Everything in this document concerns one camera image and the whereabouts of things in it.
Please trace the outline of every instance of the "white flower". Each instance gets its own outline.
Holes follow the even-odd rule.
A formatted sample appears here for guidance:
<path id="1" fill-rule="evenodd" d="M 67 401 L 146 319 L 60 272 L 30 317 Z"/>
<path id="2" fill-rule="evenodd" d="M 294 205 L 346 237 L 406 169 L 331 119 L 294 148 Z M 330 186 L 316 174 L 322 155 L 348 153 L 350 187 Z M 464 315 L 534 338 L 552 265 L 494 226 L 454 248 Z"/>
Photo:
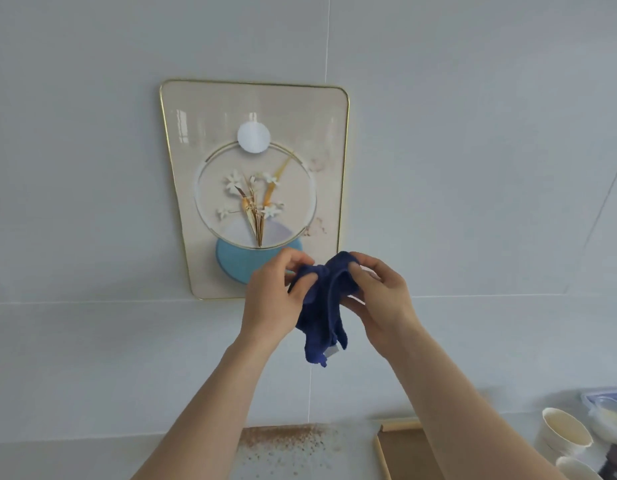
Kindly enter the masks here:
<path id="1" fill-rule="evenodd" d="M 222 207 L 221 209 L 217 209 L 217 216 L 219 217 L 220 221 L 223 221 L 224 217 L 228 216 L 229 214 L 231 214 L 231 211 L 229 209 L 227 209 L 226 207 Z"/>
<path id="2" fill-rule="evenodd" d="M 280 212 L 281 210 L 275 207 L 274 205 L 267 205 L 262 211 L 262 215 L 264 216 L 265 219 L 268 219 L 269 217 L 275 217 Z"/>
<path id="3" fill-rule="evenodd" d="M 275 185 L 279 185 L 279 182 L 277 181 L 277 177 L 273 177 L 270 173 L 268 173 L 267 171 L 262 172 L 262 180 L 264 180 L 267 184 L 275 184 Z"/>
<path id="4" fill-rule="evenodd" d="M 228 193 L 233 195 L 241 195 L 239 190 L 242 189 L 242 176 L 237 172 L 237 170 L 233 170 L 233 172 L 231 172 L 228 177 L 224 177 L 224 179 L 228 182 L 226 184 L 226 190 L 228 190 Z"/>

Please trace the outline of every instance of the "microfiber cloth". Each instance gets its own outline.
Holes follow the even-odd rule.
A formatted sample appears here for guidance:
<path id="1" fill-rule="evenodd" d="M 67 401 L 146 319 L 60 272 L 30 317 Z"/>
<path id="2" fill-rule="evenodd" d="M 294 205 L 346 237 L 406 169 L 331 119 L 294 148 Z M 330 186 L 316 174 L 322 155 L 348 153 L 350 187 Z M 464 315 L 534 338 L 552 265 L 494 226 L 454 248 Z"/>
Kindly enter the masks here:
<path id="1" fill-rule="evenodd" d="M 288 287 L 290 292 L 297 280 L 309 273 L 316 273 L 318 281 L 308 290 L 304 297 L 302 311 L 296 328 L 306 334 L 304 354 L 311 363 L 327 366 L 324 352 L 340 342 L 343 349 L 348 345 L 342 318 L 340 317 L 340 299 L 359 290 L 348 271 L 348 264 L 357 259 L 341 251 L 329 259 L 325 265 L 300 266 Z"/>

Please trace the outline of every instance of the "paper cup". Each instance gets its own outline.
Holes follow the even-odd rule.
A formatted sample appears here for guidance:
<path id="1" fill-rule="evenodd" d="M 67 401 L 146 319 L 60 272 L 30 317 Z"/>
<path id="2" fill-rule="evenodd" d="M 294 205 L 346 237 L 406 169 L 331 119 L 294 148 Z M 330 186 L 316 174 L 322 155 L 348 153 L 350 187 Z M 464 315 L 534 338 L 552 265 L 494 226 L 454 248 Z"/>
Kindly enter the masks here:
<path id="1" fill-rule="evenodd" d="M 569 480 L 602 480 L 594 469 L 569 456 L 558 458 L 555 466 Z"/>
<path id="2" fill-rule="evenodd" d="M 561 456 L 575 456 L 593 444 L 585 425 L 562 410 L 546 408 L 542 411 L 542 426 L 533 446 L 553 465 Z"/>

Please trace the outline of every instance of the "person's left hand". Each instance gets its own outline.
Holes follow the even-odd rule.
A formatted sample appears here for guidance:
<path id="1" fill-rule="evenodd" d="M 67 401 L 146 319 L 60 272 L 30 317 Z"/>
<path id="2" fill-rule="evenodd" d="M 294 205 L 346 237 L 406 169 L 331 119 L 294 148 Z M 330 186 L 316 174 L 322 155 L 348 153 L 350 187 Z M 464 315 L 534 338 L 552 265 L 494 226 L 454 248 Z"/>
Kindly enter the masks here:
<path id="1" fill-rule="evenodd" d="M 284 248 L 276 257 L 257 269 L 246 286 L 246 303 L 240 338 L 267 344 L 270 350 L 295 328 L 304 296 L 318 280 L 315 273 L 302 276 L 290 293 L 287 285 L 302 264 L 315 260 L 306 253 Z"/>

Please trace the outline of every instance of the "framed picture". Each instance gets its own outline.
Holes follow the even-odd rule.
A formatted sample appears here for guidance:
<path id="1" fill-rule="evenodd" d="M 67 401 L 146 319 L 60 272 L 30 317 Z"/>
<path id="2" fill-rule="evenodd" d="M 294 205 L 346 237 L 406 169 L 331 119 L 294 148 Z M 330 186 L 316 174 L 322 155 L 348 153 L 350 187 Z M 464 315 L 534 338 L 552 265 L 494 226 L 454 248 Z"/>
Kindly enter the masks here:
<path id="1" fill-rule="evenodd" d="M 167 80 L 160 88 L 192 293 L 243 298 L 283 247 L 339 250 L 349 99 L 333 86 Z"/>

